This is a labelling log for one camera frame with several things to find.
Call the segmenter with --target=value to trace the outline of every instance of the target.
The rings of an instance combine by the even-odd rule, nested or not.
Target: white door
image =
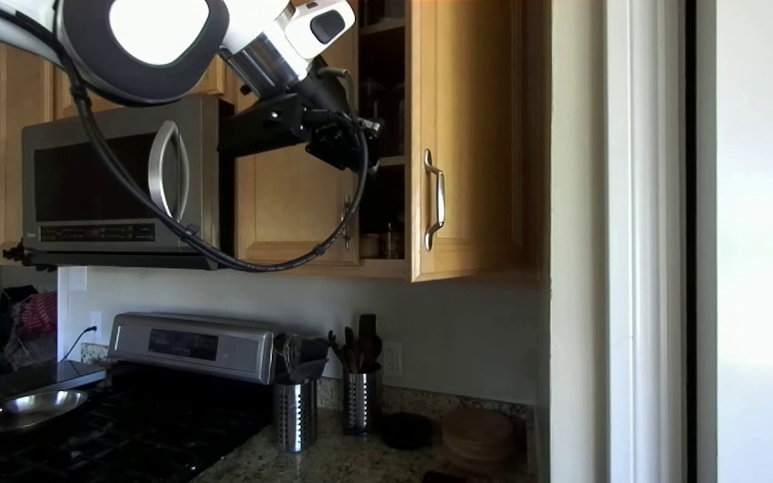
[[[699,481],[773,481],[773,0],[699,0]]]

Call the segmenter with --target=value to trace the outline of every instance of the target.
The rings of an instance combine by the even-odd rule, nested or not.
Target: frying pan
[[[89,391],[32,391],[0,406],[0,433],[26,433],[89,404]]]

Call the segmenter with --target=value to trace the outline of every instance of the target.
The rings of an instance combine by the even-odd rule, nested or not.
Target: bottle
[[[387,222],[387,235],[384,235],[384,257],[401,257],[401,235]]]

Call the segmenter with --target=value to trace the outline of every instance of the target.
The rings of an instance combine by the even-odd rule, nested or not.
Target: wooden cabinet
[[[54,114],[54,64],[0,47],[0,255],[20,241],[20,130]]]
[[[330,68],[353,68],[353,35],[332,43],[324,60]],[[238,111],[250,106],[252,98],[236,98]],[[352,201],[353,175],[337,171],[307,157],[302,146],[294,146],[238,158],[236,194],[236,257],[275,263],[307,252],[336,229],[346,212],[346,201]],[[356,230],[352,229],[306,272],[356,263]]]
[[[192,86],[192,92],[201,95],[223,95],[224,88],[224,64],[223,60],[212,60],[208,71],[203,72],[203,78]],[[89,95],[91,100],[91,111],[101,114],[101,111],[114,111],[121,106],[101,100],[97,95]],[[69,98],[69,82],[63,76],[63,71],[55,71],[55,118],[71,118],[75,116],[75,106]]]
[[[330,64],[353,76],[360,116],[384,122],[379,170],[352,241],[302,273],[423,283],[525,263],[525,20],[523,0],[360,0]],[[250,261],[310,248],[352,194],[299,151],[243,162],[238,186]]]

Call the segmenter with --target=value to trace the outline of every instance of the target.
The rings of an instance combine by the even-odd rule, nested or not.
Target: black cable
[[[336,116],[332,122],[346,124],[346,130],[356,137],[353,143],[356,143],[356,158],[360,158],[353,198],[352,198],[352,205],[346,205],[346,212],[341,216],[341,221],[332,229],[332,235],[328,235],[328,239],[313,244],[307,252],[302,252],[298,257],[289,257],[289,261],[281,261],[281,263],[247,263],[247,261],[238,261],[238,257],[231,257],[231,255],[220,252],[216,248],[212,248],[201,237],[195,237],[191,229],[185,229],[175,217],[168,217],[158,205],[149,201],[149,197],[141,192],[141,186],[134,182],[134,177],[126,171],[126,166],[117,162],[114,151],[109,147],[109,143],[99,133],[97,118],[91,114],[91,100],[89,100],[89,92],[86,92],[86,82],[79,78],[79,72],[77,72],[75,63],[69,60],[69,53],[63,52],[63,47],[48,29],[35,25],[30,16],[0,10],[0,20],[7,23],[7,25],[15,25],[18,29],[23,29],[30,35],[35,35],[38,40],[43,40],[59,57],[59,64],[62,64],[62,71],[67,72],[67,82],[69,82],[69,98],[71,98],[71,102],[77,108],[82,133],[91,141],[93,153],[99,157],[103,170],[141,206],[146,206],[175,237],[179,237],[188,248],[201,252],[212,267],[236,269],[236,272],[252,272],[252,273],[289,272],[289,269],[306,267],[313,257],[324,255],[330,249],[330,244],[336,239],[341,239],[346,225],[360,212],[362,194],[365,194],[365,181],[366,181],[366,170],[369,170],[366,143],[365,143],[362,126],[360,126],[360,122],[353,116],[348,116],[348,114],[328,114],[328,116]]]
[[[97,331],[97,326],[82,327],[82,334],[75,336],[75,342],[69,345],[69,349],[62,354],[62,363],[69,358],[69,351],[75,349],[75,345],[79,345],[79,342],[86,338],[86,334],[93,334],[93,331]]]

